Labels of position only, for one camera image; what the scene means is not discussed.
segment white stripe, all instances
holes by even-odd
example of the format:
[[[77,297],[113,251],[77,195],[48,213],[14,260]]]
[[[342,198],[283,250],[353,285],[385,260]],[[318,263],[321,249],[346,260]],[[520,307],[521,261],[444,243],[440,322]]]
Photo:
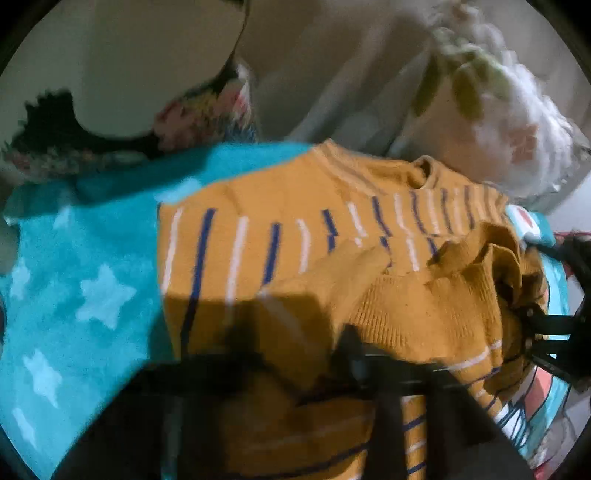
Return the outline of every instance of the white stripe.
[[[507,405],[505,405],[501,411],[499,413],[496,414],[495,416],[495,423],[499,423],[503,417],[505,417],[505,415],[507,415],[509,413],[509,407]]]
[[[302,434],[302,435],[291,435],[289,437],[282,438],[280,440],[268,443],[256,443],[254,445],[250,445],[244,451],[245,453],[256,452],[260,450],[274,450],[276,448],[282,447],[284,445],[289,445],[293,443],[305,443],[310,439],[317,439],[320,437],[326,436],[328,433],[337,432],[338,430],[342,430],[344,427],[347,427],[351,424],[361,423],[361,422],[369,422],[371,420],[371,416],[359,416],[353,417],[350,419],[346,419],[340,421],[338,423],[333,423],[332,425],[326,426],[322,429],[313,430],[311,433]]]
[[[460,217],[460,204],[458,202],[458,197],[460,196],[460,189],[454,189],[454,198],[453,198],[453,215],[456,220],[456,227],[457,227],[457,234],[458,235],[465,235],[466,232],[464,231],[464,227],[462,225],[462,218]]]
[[[486,214],[484,213],[484,209],[482,208],[482,204],[480,202],[480,198],[477,197],[477,195],[474,195],[473,197],[473,203],[476,206],[476,213],[478,214],[478,221],[483,222],[486,220]]]
[[[413,270],[416,272],[418,271],[417,251],[414,248],[413,234],[406,225],[404,225],[404,220],[402,219],[402,207],[400,206],[400,195],[398,193],[394,194],[394,211],[396,212],[396,222],[398,223],[398,226],[407,234],[406,244],[408,248],[408,256],[413,265]]]
[[[291,332],[294,338],[301,343],[307,354],[320,354],[319,349],[306,339],[301,329],[301,322],[285,308],[281,300],[269,295],[269,292],[264,289],[257,294],[257,298],[260,299],[266,310],[274,315]]]
[[[162,279],[162,286],[160,288],[162,295],[166,295],[170,286],[170,279],[173,274],[174,254],[177,252],[178,243],[178,223],[183,214],[183,208],[179,208],[174,212],[173,224],[170,226],[170,241],[168,243],[168,252],[166,254],[166,263],[164,264],[164,278]]]
[[[489,356],[491,350],[497,350],[498,348],[501,347],[502,344],[503,344],[503,341],[499,340],[499,341],[493,343],[491,346],[487,346],[480,355],[470,358],[469,360],[466,360],[465,362],[460,362],[458,364],[449,365],[449,367],[447,367],[447,369],[451,372],[456,372],[458,370],[464,370],[465,368],[479,364],[487,356]]]
[[[310,256],[310,244],[312,242],[312,238],[305,221],[300,218],[295,222],[300,228],[301,233],[300,274],[302,274],[308,270],[308,257]]]
[[[409,453],[413,453],[415,450],[419,450],[420,447],[424,447],[426,444],[427,444],[426,440],[421,440],[420,442],[417,442],[414,445],[410,446],[407,449],[406,454],[408,455]]]
[[[357,233],[361,238],[366,238],[368,236],[368,233],[363,228],[363,225],[361,225],[361,219],[359,218],[359,215],[357,213],[357,207],[353,202],[348,202],[347,207],[349,207],[349,212],[351,213],[351,218],[353,219],[353,224],[355,225]]]
[[[497,423],[500,422],[505,417],[507,412],[509,412],[509,408],[507,405],[505,405],[501,409],[501,411],[496,415],[495,422],[497,422]],[[516,408],[513,412],[513,415],[511,415],[511,417],[505,423],[505,426],[502,428],[503,433],[505,434],[505,436],[509,440],[511,440],[511,434],[514,432],[514,430],[515,430],[515,433],[519,433],[519,431],[521,430],[521,428],[520,428],[521,425],[519,425],[521,423],[520,420],[521,420],[521,418],[519,415],[519,409]]]
[[[232,258],[230,259],[230,270],[228,271],[228,282],[226,283],[226,318],[225,325],[232,323],[233,306],[236,300],[236,279],[240,271],[244,240],[248,230],[248,217],[240,217],[236,227],[234,246],[232,247]]]
[[[427,203],[429,206],[429,215],[431,216],[431,223],[433,224],[433,232],[435,235],[439,235],[439,221],[437,220],[437,214],[435,213],[435,202],[433,200],[433,191],[427,190]]]
[[[408,395],[406,397],[402,397],[402,404],[406,405],[408,402],[410,402],[411,400],[414,400],[415,398],[418,398],[419,395]]]

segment navy blue stripe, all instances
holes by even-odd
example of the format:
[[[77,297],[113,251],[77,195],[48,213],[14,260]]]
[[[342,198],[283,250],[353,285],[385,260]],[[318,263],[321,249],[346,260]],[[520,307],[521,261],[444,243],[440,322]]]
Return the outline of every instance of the navy blue stripe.
[[[510,364],[511,362],[514,362],[515,360],[521,358],[522,356],[523,356],[523,353],[518,353],[516,355],[510,356],[509,358],[504,358],[503,365]]]
[[[435,245],[433,238],[428,237],[427,243],[429,244],[429,250],[431,250],[431,256],[436,257],[437,256],[437,245]]]
[[[414,213],[414,219],[417,222],[418,225],[418,229],[421,231],[421,233],[423,235],[427,235],[427,231],[425,230],[425,226],[423,225],[423,221],[421,220],[421,218],[418,215],[418,197],[417,197],[417,192],[415,192],[414,190],[410,191],[410,195],[413,198],[413,213]]]
[[[388,226],[384,223],[384,218],[382,217],[382,209],[379,206],[379,200],[377,197],[372,197],[372,204],[374,206],[374,216],[375,219],[377,221],[377,223],[379,224],[380,228],[382,229],[382,232],[384,232],[384,234],[386,236],[392,236],[392,232],[390,231],[390,229],[388,228]]]
[[[479,382],[480,380],[486,380],[487,378],[492,377],[493,375],[497,374],[498,372],[500,372],[501,369],[500,368],[493,368],[490,372],[488,372],[486,375],[477,378],[476,380],[472,380],[470,383],[465,384],[467,387],[469,387],[470,385],[475,384],[476,382]]]
[[[380,243],[384,246],[384,248],[386,249],[386,251],[388,253],[390,253],[390,245],[388,244],[388,239],[384,236],[381,236],[379,238]]]
[[[324,223],[326,224],[326,228],[329,231],[329,234],[326,236],[328,243],[329,243],[329,253],[335,249],[335,237],[339,236],[339,233],[336,229],[335,222],[333,221],[332,215],[330,214],[330,210],[322,210],[322,216],[324,217]]]
[[[417,425],[420,425],[421,423],[423,423],[426,419],[427,419],[427,415],[426,414],[425,415],[421,415],[420,417],[417,417],[416,419],[411,420],[408,423],[405,423],[404,425],[402,425],[402,431],[403,432],[407,432],[409,430],[412,430]]]
[[[199,236],[199,243],[197,244],[197,258],[195,260],[195,270],[193,272],[193,289],[191,291],[191,296],[189,297],[189,305],[187,306],[183,326],[181,328],[182,358],[189,354],[189,336],[191,334],[191,328],[193,328],[193,322],[197,312],[197,304],[199,303],[199,296],[201,295],[201,281],[203,278],[203,267],[205,265],[207,239],[209,238],[209,232],[212,229],[213,216],[215,213],[215,208],[207,209],[201,222],[201,234]]]
[[[423,470],[426,466],[427,466],[427,462],[421,462],[418,465],[416,465],[412,468],[409,468],[407,470],[407,475],[412,475],[413,473],[418,472],[419,470]]]
[[[519,405],[520,405],[519,401],[516,404],[513,404],[513,402],[509,400],[509,403],[507,403],[507,405],[506,405],[507,406],[507,414],[503,418],[501,418],[500,421],[497,422],[497,425],[499,426],[500,429],[504,428],[505,425],[507,425],[507,422],[513,416],[513,414],[517,410],[521,409],[521,407]]]
[[[489,411],[492,408],[492,406],[495,404],[496,399],[497,399],[497,396],[495,395],[494,398],[492,399],[492,401],[486,406],[484,411]]]
[[[357,455],[364,450],[367,450],[369,442],[362,443],[356,447],[350,448],[342,453],[332,456],[324,462],[315,463],[314,465],[306,466],[291,472],[268,473],[266,475],[242,475],[241,473],[226,473],[222,476],[223,480],[282,480],[289,478],[296,478],[304,475],[311,475],[322,470],[328,470],[330,467],[345,461],[347,458]],[[407,469],[407,475],[418,472],[427,466],[427,462],[421,462],[418,465]]]
[[[525,419],[525,414],[524,414],[521,417],[521,433],[519,434],[519,436],[515,440],[513,440],[513,445],[515,445],[517,448],[523,447],[525,445],[525,442],[524,442],[525,434],[528,432],[529,429],[530,429],[530,424]]]
[[[492,220],[491,206],[488,204],[490,190],[491,190],[491,188],[488,185],[484,185],[484,208],[486,210],[486,215],[487,215],[488,219]]]
[[[279,250],[279,241],[281,238],[281,224],[273,223],[271,225],[271,243],[267,252],[267,262],[265,263],[265,274],[262,278],[262,284],[267,285],[273,279],[275,272],[275,263],[277,262],[277,251]]]
[[[466,203],[466,211],[468,214],[468,224],[470,230],[474,230],[475,223],[474,217],[472,216],[472,211],[470,210],[470,186],[466,185],[464,187],[464,203]]]
[[[513,424],[513,429],[511,430],[511,435],[509,435],[509,440],[512,440],[513,439],[513,435],[515,434],[515,429],[517,428],[517,425],[519,425],[519,422],[518,421],[516,421]]]
[[[441,189],[441,210],[443,211],[443,218],[445,219],[447,231],[450,235],[453,235],[452,223],[449,221],[449,215],[447,213],[447,197],[447,189]]]

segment white fabric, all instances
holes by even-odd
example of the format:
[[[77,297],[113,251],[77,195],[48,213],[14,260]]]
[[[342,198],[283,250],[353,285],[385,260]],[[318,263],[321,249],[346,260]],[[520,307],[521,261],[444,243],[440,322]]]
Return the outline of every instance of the white fabric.
[[[478,9],[449,2],[427,54],[438,71],[436,93],[426,110],[409,114],[389,154],[432,155],[514,199],[558,189],[572,170],[578,129],[542,94],[501,32]],[[453,62],[462,65],[454,70]]]

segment patterned fabric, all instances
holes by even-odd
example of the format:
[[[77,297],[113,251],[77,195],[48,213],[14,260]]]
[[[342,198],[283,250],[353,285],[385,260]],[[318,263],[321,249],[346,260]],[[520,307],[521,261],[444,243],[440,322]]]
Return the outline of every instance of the patterned fabric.
[[[554,244],[554,235],[543,215],[527,212],[516,205],[509,205],[506,213],[520,239],[529,235],[546,244]],[[563,266],[545,255],[541,258],[548,281],[548,314],[568,315],[569,295]],[[549,338],[564,340],[568,337],[551,335]],[[566,382],[540,367],[531,368],[517,390],[500,392],[507,402],[499,425],[526,460],[530,460],[536,452],[568,393],[569,385]]]
[[[28,181],[137,165],[165,153],[218,142],[256,142],[249,73],[229,60],[211,82],[173,100],[151,132],[105,138],[88,132],[74,115],[72,94],[48,92],[27,104],[27,120],[1,155]]]
[[[14,191],[5,216],[20,227],[20,248],[0,278],[0,423],[41,480],[142,364],[172,359],[156,275],[158,204],[308,148],[202,148]]]

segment green leaf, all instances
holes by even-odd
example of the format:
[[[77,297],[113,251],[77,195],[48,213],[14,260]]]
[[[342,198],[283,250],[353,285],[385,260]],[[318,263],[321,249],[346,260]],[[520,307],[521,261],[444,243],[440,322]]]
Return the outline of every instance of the green leaf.
[[[493,68],[490,61],[484,55],[478,55],[470,66],[476,72],[478,79],[488,88]]]
[[[499,67],[491,68],[490,89],[499,100],[511,100],[511,82]]]
[[[467,69],[459,69],[453,76],[453,96],[457,108],[464,118],[470,121],[478,121],[484,117],[482,103],[478,90]]]
[[[412,109],[415,116],[421,116],[433,102],[439,84],[441,83],[441,70],[435,56],[431,56],[425,69],[423,81],[419,85],[414,96]]]

